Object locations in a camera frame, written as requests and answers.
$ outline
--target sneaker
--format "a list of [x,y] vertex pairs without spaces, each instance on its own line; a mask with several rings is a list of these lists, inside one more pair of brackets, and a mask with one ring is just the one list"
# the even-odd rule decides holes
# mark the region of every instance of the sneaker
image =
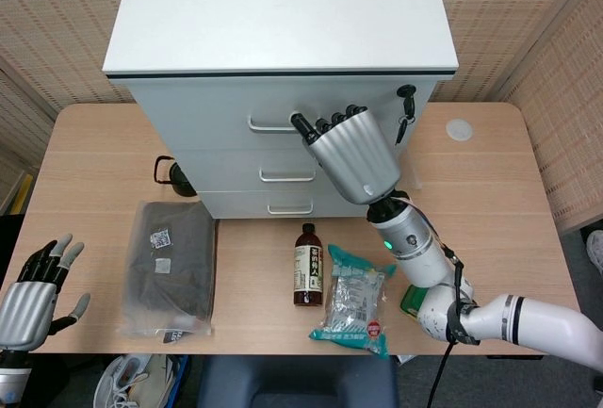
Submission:
[[138,408],[164,408],[170,397],[177,364],[166,354],[154,354],[145,369],[148,377],[132,384],[128,399]]
[[94,393],[94,408],[163,408],[174,382],[165,354],[127,354],[106,368]]
[[586,253],[599,273],[603,274],[603,231],[597,229],[588,235]]
[[151,354],[126,354],[117,357],[109,364],[94,392],[94,408],[130,408],[134,405],[116,404],[114,400],[123,401],[120,394],[135,382],[146,378],[144,369],[151,360]]

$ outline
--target woven wall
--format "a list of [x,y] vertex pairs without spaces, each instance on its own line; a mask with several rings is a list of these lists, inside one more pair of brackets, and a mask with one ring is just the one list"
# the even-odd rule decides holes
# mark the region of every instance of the woven wall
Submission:
[[509,80],[560,231],[603,215],[603,0],[581,0]]
[[0,204],[2,204],[23,169],[2,156],[0,156],[0,169]]
[[[77,102],[130,101],[127,90],[110,85],[101,72],[119,2],[0,0],[0,57],[56,112]],[[437,101],[485,100],[530,33],[561,6],[558,0],[444,2],[460,68],[453,80],[438,85],[432,97]],[[4,89],[0,85],[2,95],[10,96]],[[29,117],[8,125],[12,133],[0,147],[39,160],[49,130],[31,118],[35,106],[2,97],[0,102],[13,116]],[[27,147],[29,139],[34,144]]]

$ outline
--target black cable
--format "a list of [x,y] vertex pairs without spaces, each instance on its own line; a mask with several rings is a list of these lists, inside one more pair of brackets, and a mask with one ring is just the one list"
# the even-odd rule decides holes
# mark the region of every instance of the black cable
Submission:
[[437,375],[435,376],[435,380],[432,385],[432,392],[430,392],[430,399],[427,402],[427,408],[432,408],[433,396],[435,396],[435,391],[437,390],[437,385],[440,383],[440,379],[442,378],[442,373],[444,372],[444,366],[446,365],[446,361],[450,356],[450,352],[452,351],[452,347],[456,342],[450,342],[448,344],[448,348],[444,352],[444,356],[442,356],[442,361],[440,361],[440,368],[437,369]]
[[[451,248],[449,248],[445,243],[443,243],[440,240],[440,237],[437,234],[435,228],[433,227],[432,222],[429,221],[429,219],[427,218],[427,215],[425,215],[420,208],[418,208],[415,205],[410,205],[410,204],[406,203],[404,201],[404,198],[398,197],[397,199],[399,199],[400,201],[405,203],[408,207],[413,208],[416,211],[416,213],[418,213],[419,216],[425,221],[425,223],[432,229],[433,234],[438,238],[438,241],[440,241],[440,243],[442,245],[442,251],[444,252],[444,255],[454,265],[454,298],[456,301],[456,315],[459,317],[461,315],[461,283],[463,282],[463,268],[464,268],[463,262],[461,262],[461,260],[456,256],[456,253]],[[435,376],[435,380],[433,381],[432,391],[430,392],[430,399],[427,402],[427,408],[432,407],[433,396],[435,396],[435,391],[437,390],[437,386],[439,385],[440,379],[442,378],[442,373],[444,372],[444,366],[446,365],[446,361],[448,360],[448,357],[450,356],[452,347],[454,347],[455,345],[456,345],[456,341],[454,339],[450,339],[450,342],[448,343],[448,347],[446,348],[446,351],[444,352],[444,356],[442,356],[442,361],[440,361],[440,367],[437,369],[437,375]]]

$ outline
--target floor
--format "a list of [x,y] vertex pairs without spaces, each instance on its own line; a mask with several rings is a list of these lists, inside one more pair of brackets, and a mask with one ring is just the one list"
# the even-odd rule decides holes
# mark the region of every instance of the floor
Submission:
[[[562,246],[580,308],[603,328],[603,279],[588,260],[579,233],[563,237]],[[400,367],[400,407],[426,405],[439,361],[437,356],[418,356]],[[202,365],[201,357],[193,359],[191,373],[177,406],[196,406]],[[91,406],[102,372],[100,360],[98,364],[73,372],[70,384],[50,407]],[[549,356],[539,361],[452,356],[433,407],[595,408],[601,397],[592,389],[594,375],[588,368]]]

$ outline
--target wooden table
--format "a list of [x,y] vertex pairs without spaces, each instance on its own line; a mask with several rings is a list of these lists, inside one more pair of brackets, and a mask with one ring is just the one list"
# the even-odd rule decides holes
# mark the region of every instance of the wooden table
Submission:
[[[446,123],[469,121],[474,137],[450,139]],[[412,138],[423,183],[412,191],[442,238],[464,260],[465,275],[485,304],[513,293],[577,308],[555,225],[520,112],[508,104],[430,104]],[[92,298],[82,320],[50,337],[44,352],[353,353],[308,334],[323,308],[294,307],[293,245],[304,220],[223,220],[217,249],[214,333],[163,345],[160,338],[118,332],[124,258],[140,201],[183,201],[153,181],[167,152],[136,105],[75,105],[58,117],[25,216],[7,282],[26,258],[67,232],[86,243],[58,299],[68,313],[81,293]],[[364,219],[316,219],[323,244],[375,262],[392,262]],[[331,262],[325,258],[328,286]],[[385,327],[392,354],[439,354],[447,344],[403,315],[408,286],[397,272],[387,288]],[[501,341],[459,346],[455,353],[526,353]]]

